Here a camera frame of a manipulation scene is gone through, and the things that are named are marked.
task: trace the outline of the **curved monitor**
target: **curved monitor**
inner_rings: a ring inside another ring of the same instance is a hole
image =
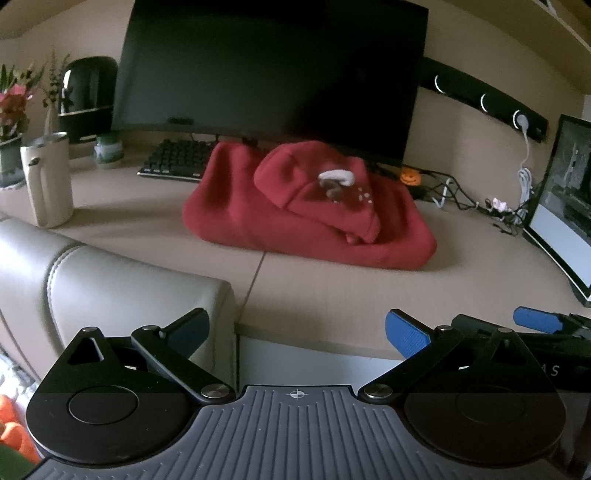
[[[591,122],[560,117],[550,163],[525,233],[591,301]]]
[[[400,164],[427,16],[402,0],[137,0],[113,127],[315,139]]]

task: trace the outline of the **black keyboard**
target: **black keyboard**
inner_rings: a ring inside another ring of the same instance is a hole
[[[143,177],[201,181],[216,142],[164,140],[138,172]]]

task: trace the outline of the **round disc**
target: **round disc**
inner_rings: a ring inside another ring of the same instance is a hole
[[[461,462],[511,466],[544,456],[565,413],[556,393],[515,393],[495,385],[471,392],[411,393],[404,410],[415,434]]]
[[[129,463],[169,445],[195,412],[191,399],[164,378],[124,373],[118,385],[95,384],[74,395],[38,391],[27,423],[39,448],[66,462],[98,466]]]
[[[70,400],[72,416],[91,425],[108,425],[129,417],[138,407],[138,397],[131,390],[114,385],[87,388]]]

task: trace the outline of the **chair backrest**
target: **chair backrest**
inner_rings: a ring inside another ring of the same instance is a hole
[[[210,335],[191,360],[233,384],[236,306],[222,280],[156,267],[13,218],[0,218],[0,345],[42,378],[85,326],[127,336],[195,307]]]

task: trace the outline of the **desk surface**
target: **desk surface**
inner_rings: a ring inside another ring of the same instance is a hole
[[[458,313],[514,326],[528,306],[589,314],[566,276],[541,250],[503,235],[473,212],[419,208],[439,247],[421,271],[393,271],[263,254],[208,244],[181,222],[194,184],[136,175],[147,153],[96,170],[72,161],[76,211],[57,232],[174,270],[228,280],[243,305],[236,331],[253,338],[329,352],[401,358],[385,339],[384,317],[398,307],[435,327]],[[33,222],[26,188],[0,192],[0,210]]]
[[[262,252],[203,242],[181,221],[196,184],[136,175],[148,151],[127,155],[124,166],[98,170],[90,157],[70,162],[76,210],[54,231],[159,267],[228,280],[243,305]],[[0,192],[0,210],[35,224],[27,188]]]

